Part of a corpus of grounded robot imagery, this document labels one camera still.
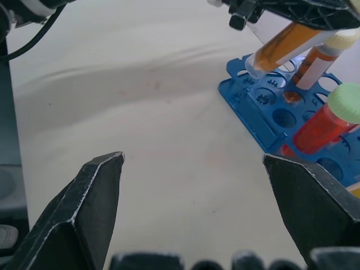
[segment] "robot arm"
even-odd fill
[[[6,270],[103,269],[123,163],[123,153],[114,152],[84,164],[45,208]],[[360,269],[360,201],[319,164],[270,154],[263,163],[283,222],[308,270]],[[182,259],[172,253],[121,253],[110,266],[110,270],[184,269]],[[284,260],[268,269],[300,270]],[[191,270],[223,268],[202,261]],[[232,257],[231,270],[266,268],[254,253],[241,251]]]
[[[10,55],[0,56],[0,62],[10,61],[34,47],[56,21],[65,5],[74,1],[0,0],[0,43],[4,41],[13,24],[16,27],[30,23],[44,24],[28,44]],[[313,29],[340,30],[360,27],[360,0],[208,0],[208,2],[215,6],[228,5],[229,13],[232,15],[229,24],[237,30],[242,30],[247,22],[256,23],[264,10]]]

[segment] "test tube rack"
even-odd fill
[[[290,61],[294,71],[276,69],[256,80],[245,69],[245,60],[249,56],[227,63],[226,69],[231,79],[221,82],[219,91],[260,147],[266,153],[279,154],[281,146],[286,143],[298,157],[322,165],[343,186],[360,181],[360,129],[313,155],[304,154],[294,147],[294,133],[321,108],[330,93],[318,82],[307,91],[291,82],[304,58],[296,57]],[[325,73],[323,77],[341,84],[331,73]],[[285,90],[295,91],[303,99],[297,103],[287,103],[283,98]]]

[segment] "white cap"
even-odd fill
[[[334,49],[345,50],[360,39],[360,28],[341,30],[329,37],[324,43]]]

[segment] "held test tube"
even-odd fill
[[[272,72],[295,56],[323,42],[335,31],[314,30],[297,22],[290,23],[256,53],[246,59],[247,72],[255,79]]]
[[[350,193],[352,193],[354,196],[358,197],[360,199],[360,182],[353,184],[346,188]]]
[[[360,124],[360,84],[344,83],[328,96],[324,104],[293,136],[295,147],[314,154],[339,135]],[[288,145],[282,154],[295,156]]]
[[[332,63],[359,38],[360,29],[342,30],[329,37],[323,44],[314,46],[292,78],[296,87],[309,90]],[[285,91],[283,96],[288,103],[303,99],[294,91]]]

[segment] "white table surface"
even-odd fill
[[[229,267],[244,249],[304,264],[263,151],[217,91],[226,62],[262,45],[229,19],[205,0],[78,0],[11,62],[31,226],[85,162],[120,150],[105,269],[134,250],[174,251],[188,267],[202,258]],[[10,51],[38,29],[14,31]]]

